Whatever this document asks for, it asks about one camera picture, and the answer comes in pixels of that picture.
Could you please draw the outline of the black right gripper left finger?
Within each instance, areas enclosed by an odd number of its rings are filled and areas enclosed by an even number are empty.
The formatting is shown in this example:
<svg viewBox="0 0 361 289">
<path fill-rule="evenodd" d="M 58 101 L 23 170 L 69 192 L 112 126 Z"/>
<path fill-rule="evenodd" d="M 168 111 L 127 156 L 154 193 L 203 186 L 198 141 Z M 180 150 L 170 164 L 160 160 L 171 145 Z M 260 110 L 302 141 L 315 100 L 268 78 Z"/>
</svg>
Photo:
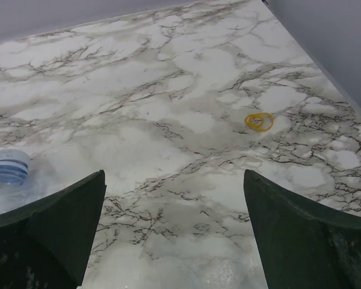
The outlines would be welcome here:
<svg viewBox="0 0 361 289">
<path fill-rule="evenodd" d="M 0 214 L 0 288 L 82 285 L 105 192 L 100 170 Z"/>
</svg>

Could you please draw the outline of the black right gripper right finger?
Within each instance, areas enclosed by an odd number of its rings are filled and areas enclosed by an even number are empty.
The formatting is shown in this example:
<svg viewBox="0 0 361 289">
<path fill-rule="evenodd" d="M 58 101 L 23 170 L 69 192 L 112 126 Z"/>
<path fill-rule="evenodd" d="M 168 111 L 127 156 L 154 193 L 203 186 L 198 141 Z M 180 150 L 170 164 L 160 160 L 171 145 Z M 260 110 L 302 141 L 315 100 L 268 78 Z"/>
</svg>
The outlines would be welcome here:
<svg viewBox="0 0 361 289">
<path fill-rule="evenodd" d="M 268 288 L 361 288 L 361 217 L 253 170 L 244 196 Z"/>
</svg>

